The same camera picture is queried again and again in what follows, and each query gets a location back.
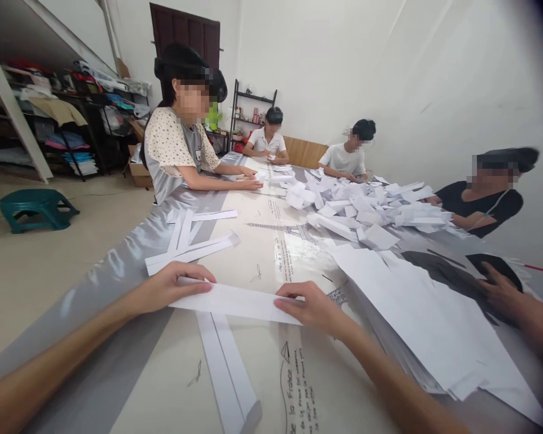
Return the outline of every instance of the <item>person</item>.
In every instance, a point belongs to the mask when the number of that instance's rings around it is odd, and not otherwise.
[[[523,207],[513,184],[531,171],[539,157],[533,148],[496,149],[476,156],[470,182],[457,181],[441,188],[426,202],[452,212],[452,222],[483,238]]]
[[[178,286],[180,276],[207,281]],[[211,283],[216,283],[215,277],[205,267],[171,262],[60,342],[2,378],[0,434],[20,432],[78,366],[131,319],[162,309],[182,297],[208,292]],[[402,431],[467,432],[464,425],[406,375],[316,284],[286,283],[277,294],[305,298],[301,306],[287,300],[274,303],[303,325],[316,327],[341,340],[360,361]]]
[[[243,154],[248,157],[267,157],[274,165],[290,164],[284,137],[278,132],[283,121],[282,110],[279,107],[270,108],[265,114],[264,127],[252,131],[246,147],[243,148]]]
[[[376,134],[374,121],[360,119],[352,128],[345,143],[328,148],[318,162],[318,168],[323,168],[326,175],[335,178],[345,178],[351,182],[367,181],[364,152],[361,147],[372,140],[374,134]]]
[[[161,80],[164,100],[153,111],[145,128],[141,160],[153,178],[160,205],[183,180],[192,190],[257,190],[256,171],[219,161],[201,125],[212,101],[227,96],[225,79],[209,68],[188,46],[174,43],[155,59],[155,76]],[[201,171],[219,175],[245,175],[242,182],[201,176]]]
[[[524,340],[543,361],[543,302],[519,291],[491,264],[483,262],[491,281],[479,280],[489,302],[519,327]]]

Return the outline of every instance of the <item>tiled floor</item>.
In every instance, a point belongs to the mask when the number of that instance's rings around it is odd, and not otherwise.
[[[63,295],[92,265],[139,224],[153,191],[121,174],[83,183],[55,179],[46,186],[0,174],[0,199],[26,188],[53,188],[80,210],[62,231],[13,235],[0,214],[0,351]]]

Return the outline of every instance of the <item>stool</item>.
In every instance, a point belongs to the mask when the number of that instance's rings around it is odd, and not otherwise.
[[[68,208],[61,212],[59,208]],[[70,219],[80,214],[72,204],[56,190],[29,189],[18,190],[0,199],[0,211],[10,224],[12,233],[23,233],[29,229],[49,227],[53,230],[68,228]],[[43,221],[20,223],[22,216],[41,215]]]

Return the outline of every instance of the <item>brown door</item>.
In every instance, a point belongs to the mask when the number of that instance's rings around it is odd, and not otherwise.
[[[179,42],[196,50],[210,68],[219,68],[219,21],[211,21],[153,3],[151,19],[158,57],[161,57],[166,46]]]

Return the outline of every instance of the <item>long table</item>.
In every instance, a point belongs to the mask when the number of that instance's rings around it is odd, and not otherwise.
[[[265,163],[230,153],[227,164],[270,170]],[[294,167],[305,181],[303,169]],[[306,225],[307,211],[291,209],[282,190],[196,192],[185,185],[156,207],[81,281],[0,354],[0,377],[52,346],[104,306],[147,278],[144,259],[164,253],[173,230],[170,210],[237,209],[238,219],[201,222],[193,243],[233,230],[241,243],[202,258],[219,282],[274,293],[285,281],[314,280],[327,294],[345,294],[346,277],[325,252],[326,243],[347,242]],[[399,251],[432,250],[453,259],[471,253],[502,256],[476,237],[459,239],[396,230]],[[353,303],[342,308],[358,320]],[[287,431],[279,384],[281,330],[275,323],[229,317],[237,346],[263,418],[258,433]],[[495,328],[511,357],[543,404],[543,365],[518,331]],[[396,432],[378,393],[359,363],[339,341],[301,329],[306,374],[314,385],[319,432]],[[203,368],[198,372],[198,363]],[[486,392],[465,402],[437,397],[472,432],[541,432],[521,414]],[[191,311],[166,308],[142,315],[105,342],[64,384],[25,433],[218,433],[223,432],[199,329]]]

